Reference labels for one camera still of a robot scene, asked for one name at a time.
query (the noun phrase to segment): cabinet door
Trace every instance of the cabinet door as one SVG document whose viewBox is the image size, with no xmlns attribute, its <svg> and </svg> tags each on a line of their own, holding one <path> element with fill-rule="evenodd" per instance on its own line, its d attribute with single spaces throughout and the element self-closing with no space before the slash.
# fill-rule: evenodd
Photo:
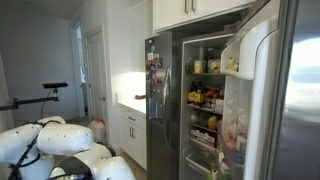
<svg viewBox="0 0 320 180">
<path fill-rule="evenodd" d="M 190 0 L 153 0 L 153 30 L 190 19 Z"/>
<path fill-rule="evenodd" d="M 146 144 L 146 131 L 134 127 L 133 129 L 133 139 L 135 141 L 135 160 L 139 163 L 144 169 L 147 169 L 147 144 Z"/>
<path fill-rule="evenodd" d="M 134 155 L 134 140 L 132 138 L 132 125 L 128 121 L 121 119 L 121 148 L 130 156 Z"/>
<path fill-rule="evenodd" d="M 230 10 L 246 5 L 255 0 L 191 0 L 191 14 L 193 18 Z"/>
</svg>

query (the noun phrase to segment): doorway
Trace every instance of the doorway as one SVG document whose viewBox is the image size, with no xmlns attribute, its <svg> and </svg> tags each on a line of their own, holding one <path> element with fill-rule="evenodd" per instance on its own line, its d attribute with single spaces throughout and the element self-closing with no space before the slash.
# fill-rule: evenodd
<svg viewBox="0 0 320 180">
<path fill-rule="evenodd" d="M 88 81 L 86 73 L 86 64 L 84 59 L 83 36 L 80 21 L 72 26 L 71 39 L 74 57 L 74 71 L 76 78 L 78 117 L 77 119 L 88 120 L 89 118 L 89 99 L 88 99 Z"/>
<path fill-rule="evenodd" d="M 107 123 L 107 69 L 103 25 L 85 34 L 87 80 L 89 81 L 90 120 L 102 119 Z"/>
</svg>

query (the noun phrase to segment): drawer handle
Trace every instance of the drawer handle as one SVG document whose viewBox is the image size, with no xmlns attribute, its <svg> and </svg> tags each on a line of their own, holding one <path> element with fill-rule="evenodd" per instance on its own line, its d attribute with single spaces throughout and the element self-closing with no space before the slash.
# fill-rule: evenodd
<svg viewBox="0 0 320 180">
<path fill-rule="evenodd" d="M 136 130 L 136 129 L 132 128 L 132 138 L 133 138 L 133 139 L 136 138 L 136 137 L 134 136 L 135 130 Z"/>
<path fill-rule="evenodd" d="M 136 121 L 136 119 L 132 118 L 132 117 L 128 117 L 131 121 Z"/>
</svg>

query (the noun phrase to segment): cabinet handle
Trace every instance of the cabinet handle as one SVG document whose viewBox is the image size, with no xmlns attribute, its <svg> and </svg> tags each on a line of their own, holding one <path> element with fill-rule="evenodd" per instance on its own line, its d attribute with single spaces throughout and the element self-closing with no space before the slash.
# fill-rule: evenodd
<svg viewBox="0 0 320 180">
<path fill-rule="evenodd" d="M 134 132 L 135 132 L 135 129 L 132 128 L 132 138 L 136 138 L 136 137 L 134 136 Z"/>
<path fill-rule="evenodd" d="M 100 97 L 98 99 L 101 100 L 101 101 L 106 101 L 106 97 Z"/>
<path fill-rule="evenodd" d="M 128 117 L 131 121 L 136 121 L 136 119 L 132 118 L 132 117 Z"/>
<path fill-rule="evenodd" d="M 196 0 L 192 0 L 192 11 L 196 12 Z"/>
<path fill-rule="evenodd" d="M 186 14 L 189 14 L 188 1 L 189 1 L 189 0 L 184 0 L 184 12 L 185 12 Z"/>
</svg>

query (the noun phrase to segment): drawer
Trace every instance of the drawer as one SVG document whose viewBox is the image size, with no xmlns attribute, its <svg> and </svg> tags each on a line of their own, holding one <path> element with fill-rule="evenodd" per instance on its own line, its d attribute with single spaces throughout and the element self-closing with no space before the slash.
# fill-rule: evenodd
<svg viewBox="0 0 320 180">
<path fill-rule="evenodd" d="M 144 130 L 146 129 L 146 117 L 143 113 L 137 112 L 131 108 L 121 108 L 120 116 L 136 126 Z"/>
</svg>

